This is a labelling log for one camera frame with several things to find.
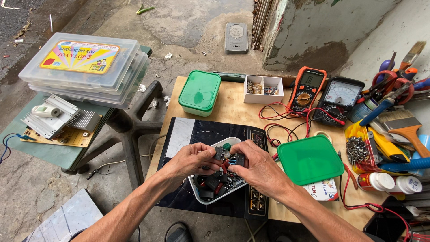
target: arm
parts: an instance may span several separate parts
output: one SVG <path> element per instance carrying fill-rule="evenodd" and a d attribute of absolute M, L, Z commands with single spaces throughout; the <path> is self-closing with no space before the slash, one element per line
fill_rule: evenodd
<path fill-rule="evenodd" d="M 243 177 L 263 194 L 287 207 L 319 241 L 372 241 L 364 233 L 317 202 L 295 185 L 269 153 L 251 140 L 231 147 L 230 153 L 245 154 L 245 167 L 231 165 L 228 170 Z"/>
<path fill-rule="evenodd" d="M 214 155 L 215 150 L 202 143 L 184 146 L 162 169 L 73 242 L 127 241 L 152 207 L 175 191 L 189 175 L 211 175 L 218 171 L 221 161 L 212 158 Z M 203 170 L 204 165 L 210 169 Z"/>

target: orange multimeter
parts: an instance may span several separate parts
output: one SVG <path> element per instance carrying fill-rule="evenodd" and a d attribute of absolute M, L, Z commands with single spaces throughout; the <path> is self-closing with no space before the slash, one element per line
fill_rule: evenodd
<path fill-rule="evenodd" d="M 316 96 L 323 87 L 327 73 L 323 70 L 302 67 L 294 82 L 294 87 L 291 92 L 290 100 L 288 101 L 286 111 L 291 110 L 303 112 L 305 109 L 310 109 Z"/>

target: gray meter box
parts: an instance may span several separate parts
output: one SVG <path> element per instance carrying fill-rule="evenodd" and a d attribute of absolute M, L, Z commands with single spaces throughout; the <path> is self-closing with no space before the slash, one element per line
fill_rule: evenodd
<path fill-rule="evenodd" d="M 244 23 L 228 23 L 225 26 L 224 53 L 248 53 L 248 29 Z"/>

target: stacked plastic boxes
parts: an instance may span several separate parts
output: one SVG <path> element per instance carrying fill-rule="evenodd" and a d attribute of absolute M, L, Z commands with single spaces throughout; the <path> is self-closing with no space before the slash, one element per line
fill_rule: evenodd
<path fill-rule="evenodd" d="M 38 92 L 126 109 L 149 64 L 137 40 L 55 33 L 18 76 Z"/>

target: digital multimeter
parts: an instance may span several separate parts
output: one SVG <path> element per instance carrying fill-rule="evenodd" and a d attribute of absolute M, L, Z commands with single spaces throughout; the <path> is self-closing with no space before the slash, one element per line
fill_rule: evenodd
<path fill-rule="evenodd" d="M 346 122 L 348 114 L 352 110 L 364 86 L 363 82 L 354 79 L 343 77 L 330 78 L 317 107 L 324 109 L 332 117 Z M 345 126 L 345 124 L 342 125 L 335 121 L 319 109 L 315 110 L 312 119 L 334 127 Z"/>
<path fill-rule="evenodd" d="M 294 82 L 295 85 L 286 111 L 289 112 L 291 109 L 296 112 L 303 112 L 305 109 L 310 109 L 326 77 L 327 73 L 323 70 L 312 69 L 307 66 L 302 67 Z"/>

